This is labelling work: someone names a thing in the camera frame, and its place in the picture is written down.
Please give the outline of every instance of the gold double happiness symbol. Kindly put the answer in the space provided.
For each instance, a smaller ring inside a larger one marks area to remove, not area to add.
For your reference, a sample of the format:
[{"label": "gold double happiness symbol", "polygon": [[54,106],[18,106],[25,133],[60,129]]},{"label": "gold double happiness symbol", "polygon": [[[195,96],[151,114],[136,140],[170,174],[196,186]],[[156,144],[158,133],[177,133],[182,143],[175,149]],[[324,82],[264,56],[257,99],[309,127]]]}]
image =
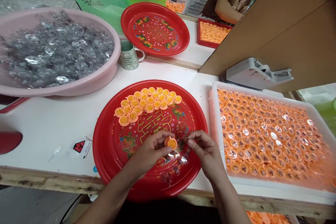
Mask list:
[{"label": "gold double happiness symbol", "polygon": [[156,42],[163,42],[166,41],[169,37],[169,34],[162,29],[159,25],[149,25],[149,30],[147,33],[151,38]]},{"label": "gold double happiness symbol", "polygon": [[150,136],[149,129],[154,129],[153,133],[159,130],[171,131],[170,122],[172,115],[163,115],[162,110],[156,110],[151,114],[142,114],[138,120],[138,132],[142,132],[141,143]]}]

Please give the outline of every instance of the fingernail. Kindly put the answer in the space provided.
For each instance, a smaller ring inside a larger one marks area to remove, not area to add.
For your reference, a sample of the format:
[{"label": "fingernail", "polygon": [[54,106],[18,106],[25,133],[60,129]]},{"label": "fingernail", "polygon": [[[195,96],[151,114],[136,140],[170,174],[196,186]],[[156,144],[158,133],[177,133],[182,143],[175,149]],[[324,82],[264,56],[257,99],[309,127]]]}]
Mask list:
[{"label": "fingernail", "polygon": [[192,146],[194,145],[194,141],[193,141],[193,140],[188,140],[188,145],[189,145],[190,147],[192,147]]}]

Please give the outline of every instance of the white table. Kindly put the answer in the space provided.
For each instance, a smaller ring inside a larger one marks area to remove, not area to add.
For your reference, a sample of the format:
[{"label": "white table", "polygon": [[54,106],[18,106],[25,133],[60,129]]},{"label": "white table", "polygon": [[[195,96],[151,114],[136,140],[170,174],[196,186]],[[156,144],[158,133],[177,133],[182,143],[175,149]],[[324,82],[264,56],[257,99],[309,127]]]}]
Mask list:
[{"label": "white table", "polygon": [[[210,129],[208,93],[218,78],[170,64],[144,60],[140,67],[127,71],[120,66],[112,81],[101,90],[78,97],[31,98],[8,114],[0,115],[0,130],[15,130],[23,140],[13,151],[0,155],[0,166],[39,170],[78,176],[99,176],[94,172],[92,148],[85,159],[69,155],[70,146],[84,136],[92,139],[97,118],[105,104],[121,89],[146,79],[162,79],[180,85],[200,104]],[[52,160],[55,149],[63,150]],[[234,184],[238,194],[331,205],[328,193],[303,189],[284,191],[252,185]],[[188,189],[212,193],[200,171]]]}]

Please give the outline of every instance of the right hand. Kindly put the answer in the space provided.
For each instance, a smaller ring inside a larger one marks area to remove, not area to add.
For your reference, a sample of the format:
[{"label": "right hand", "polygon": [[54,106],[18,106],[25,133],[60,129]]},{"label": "right hand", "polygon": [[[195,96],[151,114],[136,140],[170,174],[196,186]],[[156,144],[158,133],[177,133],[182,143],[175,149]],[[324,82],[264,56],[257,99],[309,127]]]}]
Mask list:
[{"label": "right hand", "polygon": [[203,172],[210,183],[220,183],[227,177],[218,144],[207,133],[203,130],[193,131],[183,138],[199,157]]}]

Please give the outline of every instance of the green mug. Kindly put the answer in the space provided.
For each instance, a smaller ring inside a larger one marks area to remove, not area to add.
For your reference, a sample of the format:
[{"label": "green mug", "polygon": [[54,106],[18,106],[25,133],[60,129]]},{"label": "green mug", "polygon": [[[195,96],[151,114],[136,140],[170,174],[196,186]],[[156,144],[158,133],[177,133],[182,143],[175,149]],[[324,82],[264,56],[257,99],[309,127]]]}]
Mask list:
[{"label": "green mug", "polygon": [[[128,40],[122,40],[121,42],[121,52],[120,52],[120,65],[126,70],[134,70],[139,67],[139,62],[143,61],[145,58],[144,51],[136,48]],[[143,56],[139,59],[135,51],[142,52]]]}]

